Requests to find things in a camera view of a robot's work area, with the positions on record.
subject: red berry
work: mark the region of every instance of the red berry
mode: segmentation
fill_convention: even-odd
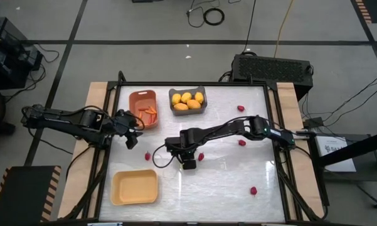
[[[198,161],[202,161],[203,158],[205,158],[205,155],[203,153],[200,153],[198,156]]]
[[[251,188],[251,195],[256,195],[258,193],[257,188],[252,187]]]
[[[145,160],[149,161],[151,159],[151,154],[149,152],[145,153]]]
[[[237,109],[241,112],[243,112],[245,110],[244,106],[241,106],[241,105],[237,106]]]
[[[240,146],[245,146],[247,143],[245,142],[245,141],[243,141],[243,140],[239,140],[238,141],[238,145],[240,145]]]

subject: gray basket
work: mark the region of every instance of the gray basket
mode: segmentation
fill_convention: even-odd
[[[195,94],[197,92],[201,92],[203,94],[203,102],[201,104],[201,108],[200,109],[188,109],[188,110],[175,110],[173,105],[171,104],[171,97],[174,95],[174,94],[180,94],[180,95],[183,95],[184,93],[186,92],[189,92],[191,93],[191,95],[194,97]],[[205,109],[206,109],[206,106],[208,106],[208,101],[206,100],[206,93],[205,93],[205,88],[200,85],[198,88],[196,89],[188,89],[188,90],[175,90],[175,89],[170,89],[169,90],[169,104],[170,104],[170,109],[171,111],[173,112],[173,114],[175,116],[186,116],[186,115],[190,115],[190,114],[202,114]]]

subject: mango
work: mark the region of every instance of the mango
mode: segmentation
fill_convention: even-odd
[[[188,106],[183,103],[178,103],[174,106],[174,109],[176,110],[188,110]]]
[[[173,96],[171,97],[171,104],[176,105],[176,104],[180,103],[180,101],[181,101],[181,95],[180,94],[173,94]]]
[[[200,104],[202,104],[202,102],[203,102],[203,95],[202,95],[202,93],[197,92],[195,94],[195,100],[198,101]]]
[[[191,100],[192,97],[189,92],[186,92],[181,96],[181,102],[186,103],[188,100]]]
[[[188,100],[187,105],[190,109],[200,109],[201,104],[197,100]]]

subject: gray floor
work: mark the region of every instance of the gray floor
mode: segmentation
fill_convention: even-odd
[[[69,39],[81,3],[85,1],[2,0],[0,16],[7,16],[31,40],[61,43]],[[88,0],[76,40],[186,42],[180,45],[69,44],[70,52],[65,55],[67,61],[60,66],[66,45],[43,45],[58,50],[61,55],[57,61],[45,64],[47,77],[34,91],[25,92],[8,104],[6,119],[17,125],[17,131],[11,137],[0,137],[0,179],[6,167],[24,163],[31,144],[32,138],[19,122],[22,106],[44,104],[58,70],[63,73],[52,107],[68,110],[85,104],[90,82],[115,80],[119,70],[124,72],[128,81],[217,81],[230,69],[234,54],[244,48],[243,45],[227,44],[228,40],[245,40],[247,37],[252,2],[228,4],[227,0],[221,0],[220,8],[226,13],[223,24],[192,28],[185,15],[191,3],[188,0],[147,4],[132,4],[127,0]],[[289,2],[257,0],[250,40],[276,40]],[[204,7],[208,9],[209,4],[205,3]],[[200,23],[200,19],[197,13],[191,15],[192,23]],[[377,40],[377,24],[368,27]],[[350,0],[295,0],[281,39],[305,41],[299,45],[280,45],[277,57],[309,60],[315,67],[314,88],[309,92],[310,112],[335,109],[377,77],[377,59],[371,46],[335,44],[335,41],[368,41]],[[193,45],[190,40],[205,40],[208,44]],[[321,42],[312,46],[306,41]],[[247,48],[265,57],[272,57],[275,49],[273,45],[249,45]],[[51,53],[45,54],[48,58],[54,57]],[[362,103],[376,89],[377,85],[362,93],[330,122],[341,112]],[[331,129],[336,133],[376,134],[377,95],[362,108],[343,116]],[[75,144],[71,136],[49,129],[44,130],[42,138],[70,151]],[[65,170],[70,158],[69,154],[41,143],[33,165],[57,164]],[[61,200],[63,185],[64,177],[61,177],[56,207]],[[377,197],[377,183],[364,183],[363,186]],[[328,183],[327,189],[331,201],[329,220],[377,225],[377,210],[371,208],[372,201],[354,185]]]

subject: orange carrot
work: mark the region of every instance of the orange carrot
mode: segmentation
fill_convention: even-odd
[[[151,110],[146,110],[145,112],[148,113],[148,114],[156,114],[155,112],[153,112]]]
[[[155,112],[155,114],[157,113],[156,110],[153,107],[149,106],[149,108],[150,108],[151,111]]]

